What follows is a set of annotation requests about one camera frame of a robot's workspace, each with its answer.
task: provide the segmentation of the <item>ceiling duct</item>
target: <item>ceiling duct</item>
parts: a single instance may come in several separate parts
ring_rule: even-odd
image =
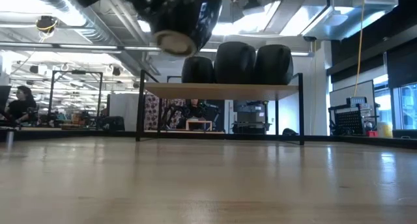
[[[293,16],[300,10],[305,0],[282,0],[265,32],[280,34]]]
[[[342,40],[360,30],[363,0],[328,0],[327,7],[302,31],[304,36]],[[365,0],[364,27],[398,5],[398,0]]]
[[[93,29],[86,30],[77,30],[81,36],[84,36],[87,40],[91,41],[93,44],[97,45],[110,45],[117,46],[120,44],[117,37],[109,30],[107,25],[96,15],[96,13],[91,8],[82,8],[78,5],[76,0],[40,0],[45,4],[53,6],[57,10],[63,13],[64,17],[68,17],[68,20],[75,21],[75,23],[83,22],[83,26]],[[135,60],[132,56],[126,52],[120,54],[112,55],[118,58],[122,63],[126,64],[126,67],[130,73],[135,76],[138,76],[140,70],[135,68],[140,64],[143,64],[141,61]],[[154,70],[148,69],[151,68],[149,64],[142,65],[148,71],[151,71],[153,74],[157,74]]]

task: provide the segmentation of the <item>ceiling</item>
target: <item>ceiling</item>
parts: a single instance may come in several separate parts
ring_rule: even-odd
[[[57,7],[63,2],[68,3],[70,7]],[[326,0],[259,0],[265,12],[243,16],[242,8],[247,2],[248,0],[223,0],[218,26],[205,48],[216,49],[222,42],[228,41],[245,42],[255,48],[266,44],[284,44],[292,51],[311,56],[311,44],[302,36],[297,36],[300,33],[291,34],[291,31],[295,31],[297,27],[305,27],[317,18],[328,6]],[[41,16],[53,16],[59,20],[59,24],[53,36],[45,38],[44,43],[155,46],[147,24],[137,20],[137,13],[130,3],[121,0],[101,0],[89,8],[81,8],[75,0],[64,0],[59,3],[52,0],[0,0],[0,41],[38,43],[43,39],[43,35],[36,29],[35,22]],[[308,12],[307,18],[303,17],[305,16],[303,8]],[[280,10],[282,14],[290,16],[288,18],[280,16],[278,20],[275,20]],[[267,28],[281,28],[282,31],[277,32]],[[215,53],[200,53],[199,55],[213,60],[215,58]],[[3,67],[5,60],[10,64],[9,69],[12,73],[10,77],[14,86],[26,85],[26,80],[23,78],[33,78],[36,79],[35,87],[39,87],[35,89],[40,89],[35,92],[39,93],[49,91],[45,88],[50,86],[50,81],[47,79],[51,78],[52,70],[80,69],[103,72],[104,81],[121,82],[121,84],[107,83],[104,86],[106,91],[117,89],[137,92],[133,88],[133,83],[138,80],[141,69],[149,71],[160,81],[166,81],[167,76],[180,75],[184,62],[183,58],[158,51],[113,53],[95,50],[93,53],[93,51],[77,49],[59,51],[42,49],[39,51],[33,48],[26,50],[4,48],[2,57]],[[42,67],[42,73],[32,74],[29,70],[31,66]],[[112,75],[113,67],[120,68],[120,76]],[[96,77],[68,74],[67,78],[75,81],[76,79],[91,80]],[[80,89],[70,85],[68,81],[58,86],[60,89]],[[81,89],[88,93],[96,91],[97,87],[98,82],[89,83]],[[47,94],[44,94],[42,98],[48,101]]]

